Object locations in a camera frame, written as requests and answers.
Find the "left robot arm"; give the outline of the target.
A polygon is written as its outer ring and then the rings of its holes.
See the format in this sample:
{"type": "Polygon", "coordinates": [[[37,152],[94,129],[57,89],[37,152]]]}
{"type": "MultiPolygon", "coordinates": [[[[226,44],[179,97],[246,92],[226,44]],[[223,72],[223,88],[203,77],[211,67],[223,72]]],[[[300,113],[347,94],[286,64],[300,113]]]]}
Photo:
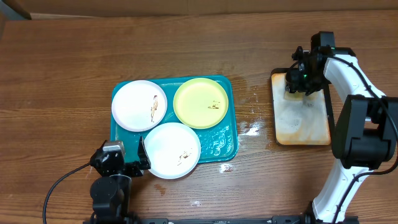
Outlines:
{"type": "Polygon", "coordinates": [[[140,223],[140,218],[129,211],[132,178],[141,177],[151,168],[144,138],[139,138],[134,162],[125,161],[122,141],[105,141],[90,158],[101,177],[90,188],[93,214],[90,223],[140,223]]]}

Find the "yellow-green plate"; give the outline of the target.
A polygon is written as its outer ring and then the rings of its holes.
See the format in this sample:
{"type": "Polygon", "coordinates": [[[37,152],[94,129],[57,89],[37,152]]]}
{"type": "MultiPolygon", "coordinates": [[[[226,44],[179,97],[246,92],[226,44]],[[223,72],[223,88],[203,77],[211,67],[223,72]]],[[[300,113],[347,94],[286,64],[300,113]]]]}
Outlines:
{"type": "Polygon", "coordinates": [[[207,129],[220,123],[229,108],[226,90],[209,78],[193,78],[175,92],[174,113],[185,125],[207,129]]]}

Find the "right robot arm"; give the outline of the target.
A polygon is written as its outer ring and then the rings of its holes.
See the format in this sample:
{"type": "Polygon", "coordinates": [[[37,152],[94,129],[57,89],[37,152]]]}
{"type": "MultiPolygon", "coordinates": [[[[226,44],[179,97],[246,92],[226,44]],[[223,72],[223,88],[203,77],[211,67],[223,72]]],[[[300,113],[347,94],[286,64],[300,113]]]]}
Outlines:
{"type": "Polygon", "coordinates": [[[397,145],[397,98],[378,90],[360,69],[351,48],[336,47],[332,32],[311,38],[311,49],[297,47],[287,70],[285,91],[310,95],[333,85],[344,105],[333,130],[333,168],[320,194],[308,206],[302,223],[357,223],[345,216],[356,191],[370,175],[380,171],[397,145]]]}

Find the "yellow sponge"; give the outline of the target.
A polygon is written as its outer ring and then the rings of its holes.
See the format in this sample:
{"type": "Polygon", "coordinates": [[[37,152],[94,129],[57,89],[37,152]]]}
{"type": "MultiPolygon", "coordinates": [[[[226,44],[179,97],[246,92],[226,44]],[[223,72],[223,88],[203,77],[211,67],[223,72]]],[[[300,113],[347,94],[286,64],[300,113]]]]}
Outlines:
{"type": "Polygon", "coordinates": [[[295,92],[295,93],[284,93],[284,99],[289,101],[310,101],[316,100],[318,98],[318,93],[312,93],[311,95],[306,95],[304,92],[295,92]]]}

